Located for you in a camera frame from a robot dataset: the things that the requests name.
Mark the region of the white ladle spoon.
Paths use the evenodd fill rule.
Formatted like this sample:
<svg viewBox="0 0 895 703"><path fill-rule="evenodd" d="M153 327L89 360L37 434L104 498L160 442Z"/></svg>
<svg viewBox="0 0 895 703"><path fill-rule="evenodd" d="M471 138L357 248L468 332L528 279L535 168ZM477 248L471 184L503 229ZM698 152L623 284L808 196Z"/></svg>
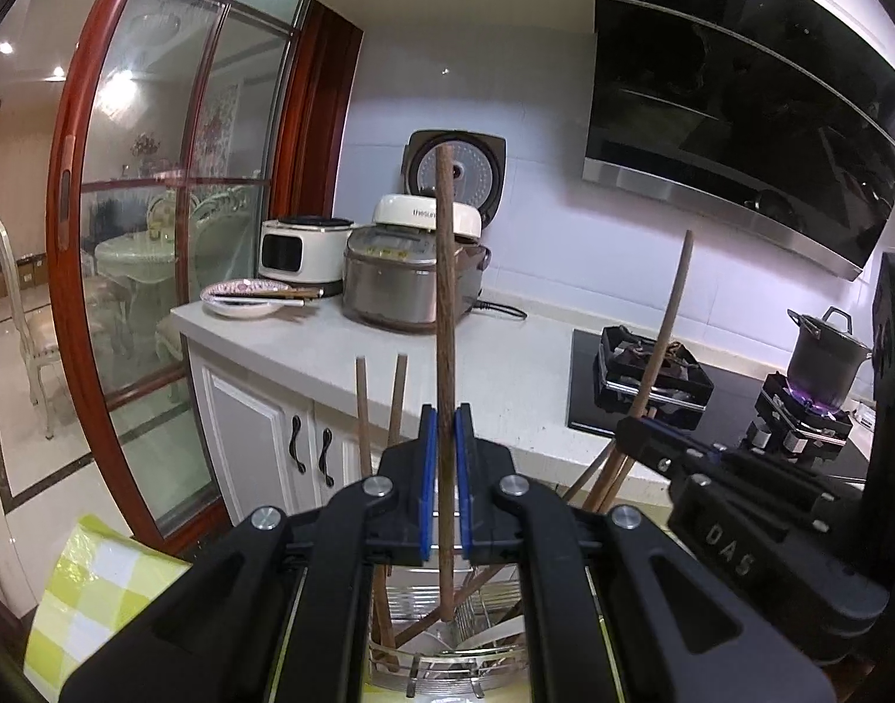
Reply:
<svg viewBox="0 0 895 703"><path fill-rule="evenodd" d="M500 624L492 625L492 627L461 641L457 646L457 651L479 651L479 649L485 649L492 643L516 638L516 636L522 635L523 632L525 632L525 620L523 620L522 616L516 616L512 619L503 620Z"/></svg>

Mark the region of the black gas stove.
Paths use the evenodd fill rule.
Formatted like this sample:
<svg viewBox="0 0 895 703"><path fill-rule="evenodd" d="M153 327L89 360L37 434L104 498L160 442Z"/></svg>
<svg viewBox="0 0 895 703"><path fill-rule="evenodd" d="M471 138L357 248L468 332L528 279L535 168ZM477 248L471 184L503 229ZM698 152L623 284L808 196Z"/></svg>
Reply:
<svg viewBox="0 0 895 703"><path fill-rule="evenodd" d="M584 434L611 438L624 413L608 411L595 401L598 338L598 333L582 330L575 330L571 336L566 425ZM713 379L713 395L709 398L706 411L689 428L688 434L707 445L722 443L727 448L733 448L746 436L746 428L757 416L754 403L759 397L762 381L713 365L705 365L705 370ZM864 483L869 461L865 459L862 445L855 439L848 439L835 459L816 459L811 468L847 483Z"/></svg>

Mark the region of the green checkered tablecloth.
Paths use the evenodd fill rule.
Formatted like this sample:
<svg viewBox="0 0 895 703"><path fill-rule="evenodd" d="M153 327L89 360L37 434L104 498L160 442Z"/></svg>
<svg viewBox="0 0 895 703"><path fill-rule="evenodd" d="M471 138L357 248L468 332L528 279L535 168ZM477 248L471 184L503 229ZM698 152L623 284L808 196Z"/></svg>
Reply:
<svg viewBox="0 0 895 703"><path fill-rule="evenodd" d="M23 673L55 701L75 668L174 584L190 565L81 517L59 554L30 626Z"/></svg>

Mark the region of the dark stock pot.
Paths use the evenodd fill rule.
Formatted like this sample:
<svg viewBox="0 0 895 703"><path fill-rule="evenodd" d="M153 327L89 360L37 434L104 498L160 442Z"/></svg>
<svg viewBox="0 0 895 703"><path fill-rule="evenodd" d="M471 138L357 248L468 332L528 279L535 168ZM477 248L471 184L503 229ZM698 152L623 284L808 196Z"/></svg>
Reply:
<svg viewBox="0 0 895 703"><path fill-rule="evenodd" d="M798 329L787 382L821 408L840 409L872 350L854 336L853 318L844 309L831 306L820 318L789 309L787 316Z"/></svg>

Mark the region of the white lower cabinet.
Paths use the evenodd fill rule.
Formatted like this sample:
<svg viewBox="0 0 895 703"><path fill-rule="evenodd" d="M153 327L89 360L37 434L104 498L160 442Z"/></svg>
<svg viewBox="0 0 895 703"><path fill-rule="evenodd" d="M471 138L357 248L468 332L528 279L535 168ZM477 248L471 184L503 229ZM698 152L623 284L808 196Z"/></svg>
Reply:
<svg viewBox="0 0 895 703"><path fill-rule="evenodd" d="M304 513L362 477L356 417L199 344L190 347L190 368L229 521L260 506Z"/></svg>

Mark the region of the white plate on counter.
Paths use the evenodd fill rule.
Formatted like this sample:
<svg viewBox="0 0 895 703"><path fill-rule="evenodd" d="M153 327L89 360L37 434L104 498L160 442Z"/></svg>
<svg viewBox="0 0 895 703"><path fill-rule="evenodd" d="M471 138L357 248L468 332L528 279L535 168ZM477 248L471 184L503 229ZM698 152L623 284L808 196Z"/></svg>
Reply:
<svg viewBox="0 0 895 703"><path fill-rule="evenodd" d="M290 286L270 279L230 279L201 292L209 313L229 319L261 319L285 308L302 308L325 297L320 287Z"/></svg>

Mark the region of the white dining chair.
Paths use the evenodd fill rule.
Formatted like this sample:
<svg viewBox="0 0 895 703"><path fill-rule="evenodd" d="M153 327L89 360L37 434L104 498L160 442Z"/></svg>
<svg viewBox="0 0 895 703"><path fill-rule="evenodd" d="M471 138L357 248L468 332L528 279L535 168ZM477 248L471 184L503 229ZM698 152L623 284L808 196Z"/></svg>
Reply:
<svg viewBox="0 0 895 703"><path fill-rule="evenodd" d="M9 294L13 325L20 338L21 360L25 365L26 378L29 383L30 403L43 409L43 436L52 439L53 430L52 403L43 387L42 370L48 365L59 362L59 344L56 340L53 314L48 309L26 311L21 297L20 275L18 264L13 254L9 232L0 217L0 265L4 276L5 287Z"/></svg>

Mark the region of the silver rice cooker open lid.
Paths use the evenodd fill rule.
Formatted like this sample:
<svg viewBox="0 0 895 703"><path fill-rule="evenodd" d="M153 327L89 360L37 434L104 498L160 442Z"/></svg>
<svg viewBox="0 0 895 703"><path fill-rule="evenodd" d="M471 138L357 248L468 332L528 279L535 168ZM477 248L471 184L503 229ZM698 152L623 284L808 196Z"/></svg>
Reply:
<svg viewBox="0 0 895 703"><path fill-rule="evenodd" d="M347 240L342 308L349 318L400 332L436 329L436 156L443 148L454 186L455 314L479 302L492 260L482 232L500 208L508 143L468 130L417 130L403 152L403 192L380 197L371 222Z"/></svg>

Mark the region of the black range hood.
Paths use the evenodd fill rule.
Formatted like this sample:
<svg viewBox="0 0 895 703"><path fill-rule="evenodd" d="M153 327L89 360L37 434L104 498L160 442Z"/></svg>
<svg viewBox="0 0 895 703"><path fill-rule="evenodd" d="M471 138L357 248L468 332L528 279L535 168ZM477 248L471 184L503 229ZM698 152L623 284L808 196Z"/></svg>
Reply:
<svg viewBox="0 0 895 703"><path fill-rule="evenodd" d="M860 275L895 205L895 69L811 0L597 0L583 175Z"/></svg>

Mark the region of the small white appliance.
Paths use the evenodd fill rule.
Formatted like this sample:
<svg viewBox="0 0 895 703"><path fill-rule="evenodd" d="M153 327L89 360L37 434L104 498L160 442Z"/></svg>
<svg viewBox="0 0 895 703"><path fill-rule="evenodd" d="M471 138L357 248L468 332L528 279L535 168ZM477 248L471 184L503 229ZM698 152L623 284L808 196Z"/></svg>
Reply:
<svg viewBox="0 0 895 703"><path fill-rule="evenodd" d="M293 216L261 224L258 275L323 297L342 294L344 251L355 226L349 219Z"/></svg>

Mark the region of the red framed glass door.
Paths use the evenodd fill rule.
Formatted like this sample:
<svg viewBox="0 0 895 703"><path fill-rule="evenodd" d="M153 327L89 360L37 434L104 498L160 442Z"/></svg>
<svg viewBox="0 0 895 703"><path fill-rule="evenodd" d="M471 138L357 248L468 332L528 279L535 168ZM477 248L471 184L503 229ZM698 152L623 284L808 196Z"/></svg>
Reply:
<svg viewBox="0 0 895 703"><path fill-rule="evenodd" d="M94 0L48 176L58 351L134 536L224 524L177 306L257 270L276 217L331 210L360 31L317 0Z"/></svg>

